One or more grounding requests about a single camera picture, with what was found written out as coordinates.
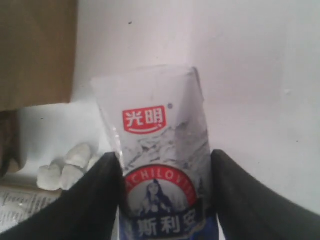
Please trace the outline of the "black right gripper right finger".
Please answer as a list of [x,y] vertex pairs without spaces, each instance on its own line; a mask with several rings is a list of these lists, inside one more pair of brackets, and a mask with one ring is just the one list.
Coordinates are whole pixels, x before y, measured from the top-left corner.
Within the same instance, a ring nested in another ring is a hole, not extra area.
[[318,240],[320,216],[272,191],[220,149],[211,153],[213,202],[227,240]]

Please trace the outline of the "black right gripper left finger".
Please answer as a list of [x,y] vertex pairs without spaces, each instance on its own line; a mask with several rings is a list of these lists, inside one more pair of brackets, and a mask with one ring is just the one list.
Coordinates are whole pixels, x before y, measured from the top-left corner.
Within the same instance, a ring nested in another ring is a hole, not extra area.
[[40,212],[1,233],[2,240],[109,240],[123,205],[123,172],[113,152]]

